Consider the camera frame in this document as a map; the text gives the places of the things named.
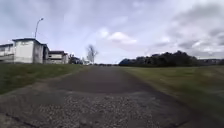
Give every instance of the window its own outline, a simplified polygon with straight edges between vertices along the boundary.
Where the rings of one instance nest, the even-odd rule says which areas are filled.
[[[28,43],[27,43],[27,42],[21,42],[21,44],[22,44],[22,45],[27,45]]]
[[[0,48],[0,52],[4,52],[4,51],[5,51],[4,47]]]

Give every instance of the gray cloud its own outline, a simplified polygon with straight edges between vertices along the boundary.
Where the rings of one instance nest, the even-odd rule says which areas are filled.
[[[197,57],[220,58],[224,53],[224,12],[218,3],[193,6],[177,15],[167,35],[180,49]]]

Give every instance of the paved road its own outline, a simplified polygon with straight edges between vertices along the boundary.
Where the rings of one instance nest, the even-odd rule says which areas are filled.
[[[0,97],[1,128],[218,128],[119,68],[93,67]]]

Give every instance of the bare tree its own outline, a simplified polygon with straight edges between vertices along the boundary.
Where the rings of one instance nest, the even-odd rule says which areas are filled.
[[[98,51],[95,49],[93,45],[89,45],[87,47],[87,60],[91,63],[94,63],[95,57],[98,54]]]

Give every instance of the grassy field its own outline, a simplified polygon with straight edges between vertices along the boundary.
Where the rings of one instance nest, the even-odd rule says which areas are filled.
[[[155,89],[224,121],[224,66],[125,70]]]
[[[80,65],[0,64],[0,94],[81,68]]]

